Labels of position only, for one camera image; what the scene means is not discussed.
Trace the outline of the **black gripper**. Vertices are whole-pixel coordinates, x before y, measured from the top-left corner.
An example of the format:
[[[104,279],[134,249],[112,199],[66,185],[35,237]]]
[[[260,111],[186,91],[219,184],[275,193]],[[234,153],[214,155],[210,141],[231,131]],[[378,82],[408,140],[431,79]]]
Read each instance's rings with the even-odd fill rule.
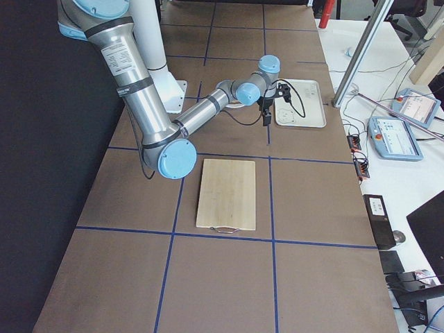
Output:
[[[273,97],[260,97],[257,101],[259,106],[259,111],[262,113],[262,125],[269,126],[272,120],[272,114],[269,111],[270,107],[273,105],[274,98]]]

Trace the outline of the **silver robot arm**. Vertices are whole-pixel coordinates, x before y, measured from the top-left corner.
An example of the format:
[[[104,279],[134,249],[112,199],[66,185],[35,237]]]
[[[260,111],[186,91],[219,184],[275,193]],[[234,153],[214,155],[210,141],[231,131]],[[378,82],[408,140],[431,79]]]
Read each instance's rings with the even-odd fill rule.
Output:
[[[60,32],[92,43],[102,55],[130,116],[142,137],[137,140],[143,166],[165,178],[188,175],[197,159],[189,136],[234,102],[252,105],[274,99],[280,60],[260,58],[245,80],[224,80],[175,120],[166,104],[183,90],[168,70],[154,1],[58,1]]]

